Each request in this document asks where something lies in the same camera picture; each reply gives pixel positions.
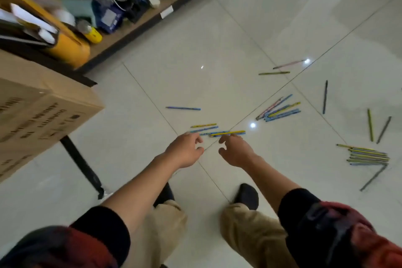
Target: black sleeve cuff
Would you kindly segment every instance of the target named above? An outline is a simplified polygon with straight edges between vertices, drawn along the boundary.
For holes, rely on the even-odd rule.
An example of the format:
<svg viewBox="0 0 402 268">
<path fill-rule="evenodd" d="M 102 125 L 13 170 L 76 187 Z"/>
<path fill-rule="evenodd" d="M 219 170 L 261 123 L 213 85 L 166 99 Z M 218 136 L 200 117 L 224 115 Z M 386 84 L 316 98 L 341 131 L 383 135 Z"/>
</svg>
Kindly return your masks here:
<svg viewBox="0 0 402 268">
<path fill-rule="evenodd" d="M 130 249 L 130 233 L 123 220 L 113 210 L 95 206 L 74 221 L 71 227 L 102 242 L 118 266 L 123 265 Z"/>
<path fill-rule="evenodd" d="M 281 225 L 290 235 L 313 204 L 320 202 L 306 189 L 293 189 L 281 200 L 278 217 Z"/>
</svg>

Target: wooden shelf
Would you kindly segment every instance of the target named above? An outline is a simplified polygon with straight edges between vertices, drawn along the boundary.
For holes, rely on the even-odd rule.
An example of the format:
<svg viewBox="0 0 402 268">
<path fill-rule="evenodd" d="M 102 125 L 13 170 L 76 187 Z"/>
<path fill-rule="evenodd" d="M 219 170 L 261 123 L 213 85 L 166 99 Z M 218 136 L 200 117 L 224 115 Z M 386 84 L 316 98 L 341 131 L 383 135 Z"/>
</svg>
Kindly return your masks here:
<svg viewBox="0 0 402 268">
<path fill-rule="evenodd" d="M 188 1 L 189 0 L 160 0 L 160 6 L 156 9 L 150 8 L 143 14 L 143 16 L 141 16 L 138 22 L 132 23 L 130 21 L 124 21 L 114 33 L 102 33 L 103 40 L 100 43 L 91 46 L 91 54 L 88 62 L 78 68 L 76 72 L 88 72 L 105 58 L 111 56 L 114 52 L 121 49 L 162 20 L 162 17 L 160 16 L 162 11 L 170 6 L 173 6 L 173 10 L 176 11 Z"/>
</svg>

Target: foot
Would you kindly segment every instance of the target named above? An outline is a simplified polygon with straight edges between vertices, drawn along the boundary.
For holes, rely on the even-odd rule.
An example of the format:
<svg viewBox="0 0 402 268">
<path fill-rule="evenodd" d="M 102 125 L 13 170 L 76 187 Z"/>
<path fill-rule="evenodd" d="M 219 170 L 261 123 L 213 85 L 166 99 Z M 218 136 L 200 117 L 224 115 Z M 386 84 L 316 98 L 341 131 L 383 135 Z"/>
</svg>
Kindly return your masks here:
<svg viewBox="0 0 402 268">
<path fill-rule="evenodd" d="M 153 206 L 156 208 L 157 205 L 160 205 L 160 204 L 164 203 L 167 200 L 174 200 L 173 192 L 170 189 L 170 185 L 169 185 L 168 182 L 163 187 L 163 189 L 160 192 L 158 198 L 153 203 Z"/>
<path fill-rule="evenodd" d="M 258 192 L 249 184 L 242 183 L 233 203 L 242 203 L 249 210 L 256 210 L 258 208 Z"/>
</svg>

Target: tiled floor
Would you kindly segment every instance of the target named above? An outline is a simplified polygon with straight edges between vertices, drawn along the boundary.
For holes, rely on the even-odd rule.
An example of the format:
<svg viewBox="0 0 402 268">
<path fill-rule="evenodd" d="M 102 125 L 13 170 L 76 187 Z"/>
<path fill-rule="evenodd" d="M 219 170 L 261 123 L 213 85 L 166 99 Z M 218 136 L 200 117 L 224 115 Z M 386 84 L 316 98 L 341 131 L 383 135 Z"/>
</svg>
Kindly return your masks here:
<svg viewBox="0 0 402 268">
<path fill-rule="evenodd" d="M 71 138 L 116 190 L 193 124 L 245 129 L 246 141 L 275 168 L 322 199 L 352 205 L 402 244 L 401 22 L 402 0 L 194 0 L 90 73 L 106 109 Z M 312 64 L 287 67 L 289 75 L 258 75 L 304 58 Z M 300 114 L 255 121 L 291 93 Z M 369 142 L 367 108 L 376 137 L 393 116 L 379 145 Z M 169 267 L 248 267 L 220 237 L 218 215 L 240 183 L 252 182 L 224 162 L 216 141 L 205 138 L 199 163 L 171 179 L 189 229 Z M 336 143 L 386 151 L 389 169 L 359 192 L 377 168 L 350 166 Z M 24 233 L 68 224 L 97 203 L 59 145 L 2 183 L 0 194 L 7 195 L 0 200 L 0 255 Z M 262 196 L 260 210 L 274 214 Z"/>
</svg>

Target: hand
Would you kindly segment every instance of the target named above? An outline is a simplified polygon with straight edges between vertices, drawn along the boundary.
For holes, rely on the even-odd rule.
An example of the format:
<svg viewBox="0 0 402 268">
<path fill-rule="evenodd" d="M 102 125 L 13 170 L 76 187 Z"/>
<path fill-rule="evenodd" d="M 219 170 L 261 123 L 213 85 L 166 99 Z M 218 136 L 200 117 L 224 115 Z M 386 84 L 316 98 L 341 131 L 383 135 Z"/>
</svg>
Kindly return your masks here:
<svg viewBox="0 0 402 268">
<path fill-rule="evenodd" d="M 257 157 L 251 146 L 236 134 L 223 135 L 219 139 L 219 143 L 226 145 L 226 149 L 223 147 L 219 149 L 219 154 L 230 165 L 244 168 L 250 164 L 253 158 Z"/>
<path fill-rule="evenodd" d="M 195 149 L 197 143 L 203 143 L 199 133 L 184 133 L 178 136 L 164 152 L 164 156 L 177 169 L 193 165 L 204 153 L 203 147 Z"/>
</svg>

